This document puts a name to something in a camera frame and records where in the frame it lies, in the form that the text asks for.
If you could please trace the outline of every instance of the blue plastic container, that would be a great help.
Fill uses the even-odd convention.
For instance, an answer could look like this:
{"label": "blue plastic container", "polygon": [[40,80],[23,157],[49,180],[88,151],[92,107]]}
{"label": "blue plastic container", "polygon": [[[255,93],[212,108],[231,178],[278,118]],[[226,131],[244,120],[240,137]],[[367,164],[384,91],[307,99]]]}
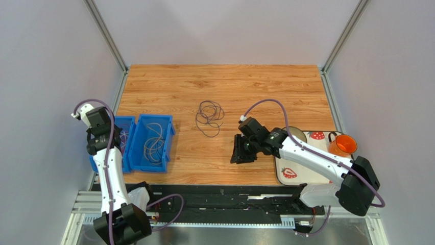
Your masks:
{"label": "blue plastic container", "polygon": [[[162,126],[162,138],[164,140],[163,147],[159,147],[159,151],[155,151],[154,158],[159,158],[160,161],[152,162],[150,158],[144,154],[144,145],[150,138],[158,138],[159,134],[150,130],[149,127],[160,131],[159,124]],[[149,115],[141,114],[137,121],[136,131],[133,135],[129,152],[130,168],[143,172],[165,172],[167,173],[167,165],[171,160],[169,154],[171,152],[172,138],[175,135],[174,125],[171,115]]]}
{"label": "blue plastic container", "polygon": [[[136,129],[135,121],[135,116],[115,116],[115,125],[123,129],[121,131],[121,153],[123,155],[122,168],[124,173],[131,173],[128,153]],[[92,156],[89,156],[89,161],[91,162],[92,169],[98,172]]]}

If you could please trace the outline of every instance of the white wall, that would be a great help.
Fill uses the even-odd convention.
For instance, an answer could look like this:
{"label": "white wall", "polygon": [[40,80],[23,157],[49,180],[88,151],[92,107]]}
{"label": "white wall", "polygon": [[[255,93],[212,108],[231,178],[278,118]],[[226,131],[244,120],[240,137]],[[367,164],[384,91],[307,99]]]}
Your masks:
{"label": "white wall", "polygon": [[329,78],[345,131],[371,160],[390,244],[433,244],[435,2],[376,0]]}
{"label": "white wall", "polygon": [[358,0],[95,0],[128,65],[323,65]]}
{"label": "white wall", "polygon": [[0,244],[59,244],[91,168],[70,114],[113,104],[122,73],[83,1],[0,8]]}

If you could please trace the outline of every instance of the black mug handle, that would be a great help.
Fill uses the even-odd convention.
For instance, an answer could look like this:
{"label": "black mug handle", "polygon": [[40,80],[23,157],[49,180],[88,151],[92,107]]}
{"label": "black mug handle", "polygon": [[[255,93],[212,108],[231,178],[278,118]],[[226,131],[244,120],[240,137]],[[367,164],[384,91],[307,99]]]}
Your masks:
{"label": "black mug handle", "polygon": [[337,133],[336,133],[336,132],[330,132],[330,133],[328,134],[329,143],[333,142],[333,140],[331,140],[331,134],[334,135],[334,138],[337,137]]}

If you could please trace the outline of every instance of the wood grain surface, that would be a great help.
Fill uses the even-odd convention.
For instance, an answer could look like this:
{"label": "wood grain surface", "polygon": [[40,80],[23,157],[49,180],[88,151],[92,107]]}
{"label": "wood grain surface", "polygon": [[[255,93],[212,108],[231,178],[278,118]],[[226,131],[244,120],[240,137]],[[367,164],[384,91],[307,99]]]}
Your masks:
{"label": "wood grain surface", "polygon": [[[127,183],[278,185],[272,156],[230,164],[242,114],[261,99],[282,102],[291,126],[335,130],[318,68],[314,65],[133,65],[118,115],[170,114],[176,135],[167,174],[125,174]],[[195,116],[202,101],[225,111],[220,134],[208,138]],[[280,107],[263,103],[252,110],[269,130],[284,127]],[[201,126],[208,134],[217,129]]]}

